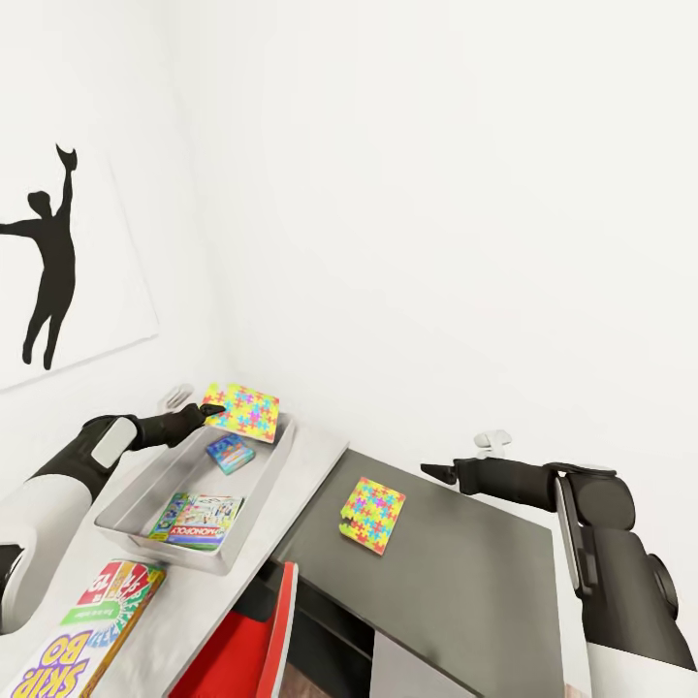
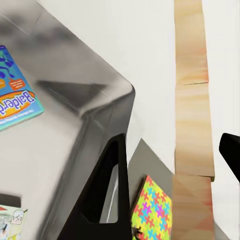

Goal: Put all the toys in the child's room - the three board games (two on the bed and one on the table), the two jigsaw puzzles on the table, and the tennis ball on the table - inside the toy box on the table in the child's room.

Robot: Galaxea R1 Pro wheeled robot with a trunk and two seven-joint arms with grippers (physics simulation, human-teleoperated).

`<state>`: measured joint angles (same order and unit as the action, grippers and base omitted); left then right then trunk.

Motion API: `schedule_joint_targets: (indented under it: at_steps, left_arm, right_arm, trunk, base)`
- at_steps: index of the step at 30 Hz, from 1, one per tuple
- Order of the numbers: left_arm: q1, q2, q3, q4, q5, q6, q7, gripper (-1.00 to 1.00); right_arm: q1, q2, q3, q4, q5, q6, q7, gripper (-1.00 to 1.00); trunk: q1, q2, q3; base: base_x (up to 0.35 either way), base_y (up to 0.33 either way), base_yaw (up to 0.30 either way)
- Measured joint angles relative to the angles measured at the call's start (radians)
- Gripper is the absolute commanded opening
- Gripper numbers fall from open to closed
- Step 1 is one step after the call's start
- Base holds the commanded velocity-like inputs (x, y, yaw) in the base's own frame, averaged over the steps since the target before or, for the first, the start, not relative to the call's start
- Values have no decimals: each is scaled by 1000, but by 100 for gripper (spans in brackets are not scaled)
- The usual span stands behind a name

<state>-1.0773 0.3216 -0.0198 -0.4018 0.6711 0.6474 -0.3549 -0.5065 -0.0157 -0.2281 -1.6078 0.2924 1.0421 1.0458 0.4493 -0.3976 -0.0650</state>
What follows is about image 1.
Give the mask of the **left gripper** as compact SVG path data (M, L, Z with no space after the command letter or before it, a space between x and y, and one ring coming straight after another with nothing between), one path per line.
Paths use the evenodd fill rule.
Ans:
M157 415L162 423L163 436L159 446L166 444L170 449L182 443L194 430L200 428L209 416L219 414L225 410L224 406L217 404L190 403L178 413L171 415Z

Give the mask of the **jigsaw puzzle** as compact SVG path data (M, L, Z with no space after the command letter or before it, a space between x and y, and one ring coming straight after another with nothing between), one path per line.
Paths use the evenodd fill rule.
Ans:
M203 404L217 404L225 410L205 419L205 425L229 433L273 442L279 398L264 395L236 383L227 385L228 393L218 393L218 384L210 383Z
M354 522L340 532L382 555L404 502L404 494L362 478L342 509L342 519Z

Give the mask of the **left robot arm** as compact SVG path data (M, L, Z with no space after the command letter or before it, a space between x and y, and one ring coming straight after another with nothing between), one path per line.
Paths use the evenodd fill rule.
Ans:
M101 416L0 502L0 634L16 633L38 611L92 503L127 449L170 449L225 410L179 405L194 393L177 384L157 403L157 417Z

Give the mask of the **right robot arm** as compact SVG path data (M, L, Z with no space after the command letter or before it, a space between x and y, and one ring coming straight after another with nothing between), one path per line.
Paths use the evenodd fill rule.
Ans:
M508 429L477 434L476 458L421 469L464 495L484 493L558 513L582 623L591 698L698 698L698 669L676 624L673 578L637 533L631 490L614 468L505 459Z

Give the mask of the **board game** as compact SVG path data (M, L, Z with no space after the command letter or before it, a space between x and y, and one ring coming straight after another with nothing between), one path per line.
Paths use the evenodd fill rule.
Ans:
M113 558L0 698L89 698L166 576Z
M244 498L217 494L175 494L161 518L149 531L149 539L215 551L240 512Z
M207 451L227 475L243 466L248 460L254 459L254 451L237 433L230 433L217 443L210 445Z

